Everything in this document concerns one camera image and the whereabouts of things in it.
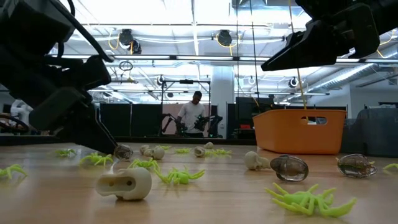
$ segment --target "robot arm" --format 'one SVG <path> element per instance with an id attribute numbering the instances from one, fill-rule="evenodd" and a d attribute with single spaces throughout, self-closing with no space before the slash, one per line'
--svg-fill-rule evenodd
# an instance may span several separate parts
<path id="1" fill-rule="evenodd" d="M 263 71 L 332 65 L 348 54 L 362 58 L 374 53 L 379 35 L 398 26 L 396 0 L 296 0 L 312 18 L 305 32 L 287 37 L 286 46 L 266 61 Z"/>
<path id="2" fill-rule="evenodd" d="M 0 83 L 27 103 L 30 124 L 64 141 L 113 154 L 116 141 L 99 119 L 88 90 L 110 83 L 103 60 L 112 62 L 95 39 L 58 0 L 0 1 Z M 62 58 L 75 28 L 99 55 L 86 62 Z M 58 44 L 58 57 L 47 54 Z"/>

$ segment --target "wooden table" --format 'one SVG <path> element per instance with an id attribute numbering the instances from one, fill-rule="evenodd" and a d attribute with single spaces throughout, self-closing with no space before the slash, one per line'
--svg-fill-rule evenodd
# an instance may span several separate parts
<path id="1" fill-rule="evenodd" d="M 135 157 L 139 144 L 131 144 Z M 91 150 L 74 144 L 47 144 L 0 147 L 0 168 L 20 164 L 26 178 L 14 174 L 12 181 L 0 181 L 0 223 L 397 223 L 398 172 L 384 174 L 381 168 L 398 159 L 371 158 L 379 173 L 356 180 L 344 177 L 336 167 L 335 156 L 301 156 L 310 168 L 306 180 L 283 183 L 271 170 L 248 171 L 243 156 L 254 146 L 221 146 L 232 150 L 231 157 L 197 159 L 193 154 L 176 155 L 169 150 L 159 165 L 163 170 L 186 165 L 191 172 L 206 174 L 189 185 L 174 187 L 153 175 L 150 194 L 140 202 L 123 202 L 116 197 L 99 196 L 97 178 L 110 169 L 127 167 L 127 162 L 103 168 L 83 166 L 79 159 Z M 56 149 L 76 149 L 71 159 L 58 159 Z M 272 159 L 277 154 L 260 151 Z M 306 217 L 284 210 L 271 202 L 264 187 L 277 182 L 285 190 L 307 190 L 320 184 L 318 191 L 337 187 L 335 205 L 357 197 L 353 211 L 341 218 Z"/>

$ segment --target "person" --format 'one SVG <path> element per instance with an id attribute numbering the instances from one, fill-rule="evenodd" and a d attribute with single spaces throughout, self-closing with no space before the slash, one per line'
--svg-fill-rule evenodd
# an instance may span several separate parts
<path id="1" fill-rule="evenodd" d="M 192 101 L 185 103 L 182 106 L 176 119 L 177 123 L 181 123 L 181 119 L 184 118 L 185 126 L 187 127 L 185 134 L 191 138 L 203 138 L 203 133 L 199 129 L 195 128 L 195 121 L 197 120 L 198 116 L 206 116 L 205 107 L 199 103 L 200 100 L 201 92 L 196 91 L 193 94 Z"/>

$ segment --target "green plastic spider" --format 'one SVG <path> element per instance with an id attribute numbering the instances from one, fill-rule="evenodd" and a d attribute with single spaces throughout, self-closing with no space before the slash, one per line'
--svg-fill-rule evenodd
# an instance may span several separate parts
<path id="1" fill-rule="evenodd" d="M 176 149 L 175 152 L 178 154 L 186 154 L 189 153 L 191 151 L 190 148 L 181 148 L 181 149 Z"/>
<path id="2" fill-rule="evenodd" d="M 154 167 L 154 169 L 160 169 L 159 165 L 157 164 L 157 162 L 153 159 L 150 158 L 148 161 L 141 161 L 139 159 L 135 159 L 128 167 L 127 169 L 130 168 L 135 168 L 135 167 L 143 167 L 145 169 L 150 169 L 151 167 Z"/>
<path id="3" fill-rule="evenodd" d="M 169 171 L 167 177 L 162 175 L 160 169 L 159 170 L 155 169 L 155 173 L 166 184 L 169 184 L 172 181 L 174 184 L 188 184 L 189 180 L 196 180 L 205 174 L 205 170 L 201 170 L 196 174 L 191 175 L 188 172 L 187 167 L 184 166 L 184 168 L 185 168 L 184 171 L 180 171 L 173 167 L 172 170 Z"/>
<path id="4" fill-rule="evenodd" d="M 157 146 L 157 147 L 161 147 L 164 150 L 169 150 L 171 148 L 171 146 Z"/>
<path id="5" fill-rule="evenodd" d="M 336 189 L 332 188 L 324 190 L 323 194 L 314 195 L 312 192 L 318 188 L 318 184 L 315 184 L 306 192 L 296 192 L 294 194 L 289 194 L 276 183 L 273 183 L 273 185 L 282 193 L 282 195 L 279 195 L 265 188 L 266 192 L 275 197 L 272 199 L 273 202 L 290 211 L 301 212 L 306 215 L 312 215 L 315 206 L 318 205 L 319 211 L 322 215 L 328 217 L 340 217 L 349 213 L 356 203 L 356 198 L 353 198 L 345 205 L 330 208 L 329 206 L 333 203 L 333 194 L 331 193 Z"/>
<path id="6" fill-rule="evenodd" d="M 76 152 L 73 149 L 56 150 L 55 153 L 57 153 L 60 157 L 68 157 L 71 153 L 76 155 Z"/>
<path id="7" fill-rule="evenodd" d="M 27 176 L 26 172 L 18 164 L 11 165 L 11 166 L 5 168 L 4 170 L 0 169 L 0 176 L 7 175 L 8 179 L 11 180 L 12 179 L 11 171 L 17 171 L 17 172 L 20 172 L 21 174 L 24 174 L 25 176 Z"/>
<path id="8" fill-rule="evenodd" d="M 214 154 L 215 155 L 230 155 L 230 154 L 232 154 L 232 151 L 231 150 L 224 150 L 224 149 L 216 149 L 215 151 L 214 151 Z"/>
<path id="9" fill-rule="evenodd" d="M 386 170 L 386 169 L 389 169 L 391 167 L 396 167 L 398 169 L 398 164 L 389 164 L 389 165 L 386 165 L 383 169 Z"/>
<path id="10" fill-rule="evenodd" d="M 100 162 L 103 162 L 105 166 L 106 161 L 111 161 L 113 163 L 112 155 L 100 156 L 98 155 L 98 152 L 93 152 L 90 155 L 80 159 L 80 164 L 82 164 L 86 159 L 89 159 L 94 164 L 94 166 L 96 166 Z"/>

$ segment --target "orange plastic basket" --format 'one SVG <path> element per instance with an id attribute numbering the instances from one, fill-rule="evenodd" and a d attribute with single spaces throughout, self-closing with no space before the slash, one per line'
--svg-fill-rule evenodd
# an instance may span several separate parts
<path id="1" fill-rule="evenodd" d="M 257 145 L 284 154 L 337 154 L 344 118 L 342 110 L 271 110 L 253 117 Z M 309 124 L 308 118 L 326 118 Z"/>

